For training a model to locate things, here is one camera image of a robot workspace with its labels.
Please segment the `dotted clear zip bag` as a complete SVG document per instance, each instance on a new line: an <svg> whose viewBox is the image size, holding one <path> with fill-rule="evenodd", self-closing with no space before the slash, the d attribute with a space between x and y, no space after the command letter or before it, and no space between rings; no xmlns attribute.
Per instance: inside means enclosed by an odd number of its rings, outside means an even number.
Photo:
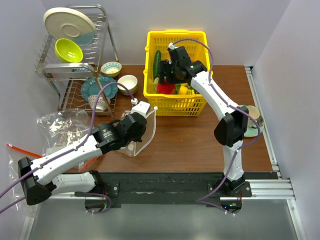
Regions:
<svg viewBox="0 0 320 240"><path fill-rule="evenodd" d="M151 107L148 114L146 115L146 130L141 137L142 142L131 141L127 146L121 147L118 152L125 154L129 157L136 157L144 148L146 148L153 140L156 133L156 113L158 107Z"/></svg>

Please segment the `red toy dragon fruit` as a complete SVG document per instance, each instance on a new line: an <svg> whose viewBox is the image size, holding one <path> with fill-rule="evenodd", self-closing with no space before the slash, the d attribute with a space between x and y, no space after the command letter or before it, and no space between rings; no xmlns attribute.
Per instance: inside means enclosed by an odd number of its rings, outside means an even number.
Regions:
<svg viewBox="0 0 320 240"><path fill-rule="evenodd" d="M176 90L176 85L172 83L159 83L156 87L158 94L172 95Z"/></svg>

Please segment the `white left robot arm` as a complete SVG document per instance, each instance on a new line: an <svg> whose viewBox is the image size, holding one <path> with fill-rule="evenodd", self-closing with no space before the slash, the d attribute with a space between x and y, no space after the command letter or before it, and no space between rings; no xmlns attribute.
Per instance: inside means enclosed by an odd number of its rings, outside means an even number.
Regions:
<svg viewBox="0 0 320 240"><path fill-rule="evenodd" d="M123 119L100 124L80 140L50 155L35 160L20 159L19 177L27 205L42 203L59 193L84 192L92 196L105 193L105 183L98 171L67 175L64 172L131 142L141 142L146 127L147 115L131 112Z"/></svg>

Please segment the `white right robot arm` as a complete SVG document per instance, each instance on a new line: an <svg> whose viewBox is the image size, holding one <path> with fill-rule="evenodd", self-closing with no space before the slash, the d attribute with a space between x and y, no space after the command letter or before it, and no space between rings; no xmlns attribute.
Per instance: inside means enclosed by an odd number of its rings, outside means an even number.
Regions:
<svg viewBox="0 0 320 240"><path fill-rule="evenodd" d="M195 89L216 114L219 123L214 129L215 139L223 147L224 170L216 188L230 197L235 196L245 183L242 165L242 150L248 123L248 109L239 106L221 90L212 79L205 65L191 61L183 46L170 44L167 48L170 59L159 65L159 83L187 83Z"/></svg>

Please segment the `crumpled clear plastic bag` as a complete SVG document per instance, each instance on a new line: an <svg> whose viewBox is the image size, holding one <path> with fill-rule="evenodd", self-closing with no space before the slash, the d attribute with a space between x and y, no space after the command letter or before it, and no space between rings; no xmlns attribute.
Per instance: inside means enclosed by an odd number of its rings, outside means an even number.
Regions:
<svg viewBox="0 0 320 240"><path fill-rule="evenodd" d="M80 108L46 114L37 119L43 138L44 156L50 155L87 135L91 118Z"/></svg>

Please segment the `yellow toy fruit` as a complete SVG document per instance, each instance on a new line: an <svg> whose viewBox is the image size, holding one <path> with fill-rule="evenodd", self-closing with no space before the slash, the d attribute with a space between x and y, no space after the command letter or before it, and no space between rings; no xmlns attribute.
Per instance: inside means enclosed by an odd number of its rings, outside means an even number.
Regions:
<svg viewBox="0 0 320 240"><path fill-rule="evenodd" d="M180 87L177 91L179 95L189 95L190 89L187 83L180 84Z"/></svg>

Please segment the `long dark cucumber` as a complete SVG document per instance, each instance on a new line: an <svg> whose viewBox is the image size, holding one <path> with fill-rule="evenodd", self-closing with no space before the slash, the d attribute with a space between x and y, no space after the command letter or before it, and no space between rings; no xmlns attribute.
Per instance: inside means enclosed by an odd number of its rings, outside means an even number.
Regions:
<svg viewBox="0 0 320 240"><path fill-rule="evenodd" d="M153 61L153 78L158 78L160 75L160 62L162 58L162 53L160 50L155 52L154 61Z"/></svg>

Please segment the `yellow plastic basket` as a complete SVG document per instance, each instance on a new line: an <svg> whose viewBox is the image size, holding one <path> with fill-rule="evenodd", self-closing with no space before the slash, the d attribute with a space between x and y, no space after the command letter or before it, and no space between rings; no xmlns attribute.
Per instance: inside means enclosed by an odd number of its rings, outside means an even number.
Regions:
<svg viewBox="0 0 320 240"><path fill-rule="evenodd" d="M207 68L210 68L209 52L201 44L193 39L207 45L207 36L203 31L189 30L152 30L147 34L145 47L145 69L143 95L147 98L152 107L157 106L158 116L198 116L204 106L205 99L200 94L162 94L158 93L154 84L154 60L157 51L161 52L161 60L169 60L168 45L178 40L178 47L185 47L189 57L194 62L201 61Z"/></svg>

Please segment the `cream ceramic bowl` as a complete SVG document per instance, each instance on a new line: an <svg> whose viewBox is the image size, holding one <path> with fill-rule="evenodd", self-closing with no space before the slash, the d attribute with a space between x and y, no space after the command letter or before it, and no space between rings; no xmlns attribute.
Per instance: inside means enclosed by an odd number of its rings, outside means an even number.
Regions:
<svg viewBox="0 0 320 240"><path fill-rule="evenodd" d="M124 85L132 94L138 90L138 79L134 75L124 75L117 82Z"/></svg>

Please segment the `patterned grey bowl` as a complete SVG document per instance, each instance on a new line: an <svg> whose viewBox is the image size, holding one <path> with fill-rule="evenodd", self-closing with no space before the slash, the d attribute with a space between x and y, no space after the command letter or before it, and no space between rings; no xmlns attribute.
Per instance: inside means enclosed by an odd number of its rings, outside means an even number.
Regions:
<svg viewBox="0 0 320 240"><path fill-rule="evenodd" d="M95 94L95 95L90 95L88 97L88 104L92 110L94 109L94 106L95 106L95 103L97 100L97 96L98 95ZM104 100L104 98L102 96L100 96L98 98L98 102L97 102L95 111L96 112L105 112L105 111L107 111L107 109L108 109L108 105L107 105L106 101Z"/></svg>

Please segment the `teal scalloped plate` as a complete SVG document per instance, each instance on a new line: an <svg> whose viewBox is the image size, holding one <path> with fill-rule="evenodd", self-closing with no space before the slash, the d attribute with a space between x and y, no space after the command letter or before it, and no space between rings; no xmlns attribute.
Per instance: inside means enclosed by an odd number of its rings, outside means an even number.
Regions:
<svg viewBox="0 0 320 240"><path fill-rule="evenodd" d="M100 75L98 77L100 84L102 87L105 85L115 82L115 80L112 77L109 76L103 76ZM84 98L85 101L89 101L89 97L93 95L97 95L100 91L100 88L98 87L96 83L96 79L94 77L89 78L87 81L85 81L81 87L81 95ZM104 90L104 94L107 98L112 99L116 96L118 92L118 87L114 84L109 87L107 87Z"/></svg>

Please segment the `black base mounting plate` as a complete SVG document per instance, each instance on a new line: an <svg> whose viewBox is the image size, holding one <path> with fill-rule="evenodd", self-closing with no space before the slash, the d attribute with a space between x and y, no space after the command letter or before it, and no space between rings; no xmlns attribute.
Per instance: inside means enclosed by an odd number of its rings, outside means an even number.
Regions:
<svg viewBox="0 0 320 240"><path fill-rule="evenodd" d="M249 182L234 190L223 185L220 172L101 172L98 181L104 186L99 193L111 199L111 206L122 204L192 205L197 199L210 195L207 201L218 204L222 197L246 198L252 196Z"/></svg>

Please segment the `teal patterned small bowl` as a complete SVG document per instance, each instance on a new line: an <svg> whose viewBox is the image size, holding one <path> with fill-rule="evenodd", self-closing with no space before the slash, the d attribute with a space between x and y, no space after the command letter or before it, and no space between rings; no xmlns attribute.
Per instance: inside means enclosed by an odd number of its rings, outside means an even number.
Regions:
<svg viewBox="0 0 320 240"><path fill-rule="evenodd" d="M117 61L110 61L103 64L100 68L100 73L104 76L115 78L122 70L122 65Z"/></svg>

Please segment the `cream speckled mug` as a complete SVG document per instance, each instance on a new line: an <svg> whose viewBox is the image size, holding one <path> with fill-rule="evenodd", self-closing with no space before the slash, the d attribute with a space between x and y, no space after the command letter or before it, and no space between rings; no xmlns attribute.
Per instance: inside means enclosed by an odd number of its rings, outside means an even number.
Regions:
<svg viewBox="0 0 320 240"><path fill-rule="evenodd" d="M246 105L246 108L248 109L248 114L259 126L261 126L263 124L263 117L260 113L260 110L254 105ZM247 126L256 129L257 125L254 123L254 121L251 118L248 118Z"/></svg>

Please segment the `metal dish rack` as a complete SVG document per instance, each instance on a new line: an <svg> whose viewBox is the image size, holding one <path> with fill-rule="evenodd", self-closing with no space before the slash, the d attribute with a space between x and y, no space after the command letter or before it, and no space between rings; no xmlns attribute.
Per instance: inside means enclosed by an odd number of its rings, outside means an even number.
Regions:
<svg viewBox="0 0 320 240"><path fill-rule="evenodd" d="M92 113L82 89L100 90L104 85L102 66L106 40L110 40L114 59L119 60L107 12L100 4L67 5L47 10L43 16L47 37L35 65L35 72L56 92L57 109L79 108ZM70 60L58 56L61 39L71 40L80 49L80 56L70 47Z"/></svg>

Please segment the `mint green saucer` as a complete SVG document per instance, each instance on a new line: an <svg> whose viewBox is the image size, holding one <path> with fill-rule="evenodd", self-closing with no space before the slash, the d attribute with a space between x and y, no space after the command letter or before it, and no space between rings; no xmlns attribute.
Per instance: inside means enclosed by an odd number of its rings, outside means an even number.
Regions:
<svg viewBox="0 0 320 240"><path fill-rule="evenodd" d="M247 125L247 129L246 129L246 132L244 133L244 136L246 138L253 138L253 137L257 137L259 134L258 134L258 129L257 129L257 126L252 123L252 122L248 122L249 124ZM259 127L260 127L260 132L262 133L264 128L265 128L265 121L263 118L260 118L257 120L257 123L259 124Z"/></svg>

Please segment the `lime green bowl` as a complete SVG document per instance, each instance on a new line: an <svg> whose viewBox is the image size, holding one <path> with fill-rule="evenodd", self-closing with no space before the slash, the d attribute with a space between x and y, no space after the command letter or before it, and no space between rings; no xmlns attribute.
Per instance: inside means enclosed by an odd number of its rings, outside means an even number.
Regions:
<svg viewBox="0 0 320 240"><path fill-rule="evenodd" d="M84 57L82 49L67 38L60 38L55 42L54 52L62 63L80 63Z"/></svg>

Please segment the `large cream blue plate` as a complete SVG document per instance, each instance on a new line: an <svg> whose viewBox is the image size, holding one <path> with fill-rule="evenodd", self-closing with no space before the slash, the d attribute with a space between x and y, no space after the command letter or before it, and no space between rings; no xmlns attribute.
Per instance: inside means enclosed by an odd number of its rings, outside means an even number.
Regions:
<svg viewBox="0 0 320 240"><path fill-rule="evenodd" d="M47 10L43 23L48 33L57 40L69 39L78 46L91 44L97 33L94 22L88 16L68 7Z"/></svg>

